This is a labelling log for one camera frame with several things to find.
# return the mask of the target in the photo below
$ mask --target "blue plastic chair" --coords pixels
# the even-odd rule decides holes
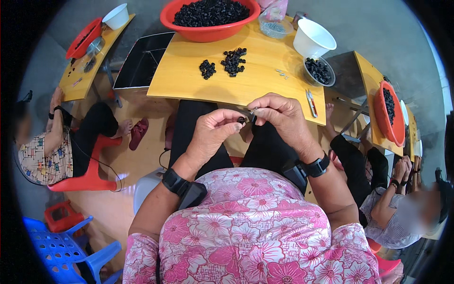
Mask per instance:
[[[87,283],[73,268],[73,263],[86,262],[96,284],[101,284],[99,272],[120,250],[121,244],[115,241],[102,250],[87,256],[73,239],[73,233],[93,220],[89,216],[84,221],[63,233],[52,233],[46,225],[35,219],[23,217],[24,225],[30,235],[38,255],[54,280],[59,284]],[[112,274],[103,284],[114,284],[123,269]]]

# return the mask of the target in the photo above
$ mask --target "plastic bag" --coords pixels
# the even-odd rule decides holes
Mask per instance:
[[[260,9],[265,10],[262,15],[268,21],[280,22],[287,12],[288,0],[257,0]]]

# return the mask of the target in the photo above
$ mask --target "gray stool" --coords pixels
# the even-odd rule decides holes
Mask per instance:
[[[137,181],[134,192],[134,215],[137,214],[147,195],[161,182],[165,172],[166,170],[160,167]]]

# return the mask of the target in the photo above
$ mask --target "patterned shirt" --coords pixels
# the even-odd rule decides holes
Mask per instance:
[[[63,143],[44,155],[44,136],[50,131],[35,136],[28,144],[21,146],[18,157],[22,170],[32,181],[47,185],[73,176],[73,153],[70,129],[63,126]]]
[[[124,284],[156,283],[157,270],[161,283],[380,283],[362,226],[331,232],[323,210],[282,176],[229,168],[197,182],[208,195],[170,215],[159,243],[128,237]]]
[[[366,237],[373,239],[385,248],[403,249],[419,240],[422,235],[410,233],[402,227],[399,223],[397,211],[391,217],[391,220],[388,222],[384,230],[378,225],[377,221],[372,219],[370,213],[385,191],[386,189],[383,187],[377,187],[366,197],[361,205],[360,210],[367,218],[367,226],[364,231]],[[394,194],[389,206],[391,208],[398,209],[399,202],[404,197],[405,195],[402,194]]]

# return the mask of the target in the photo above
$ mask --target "pink floral shirt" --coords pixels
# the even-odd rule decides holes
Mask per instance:
[[[207,197],[170,215],[159,244],[128,237],[124,284],[156,283],[157,269],[161,283],[380,283],[362,226],[331,232],[323,210],[282,176],[231,168],[197,182]]]

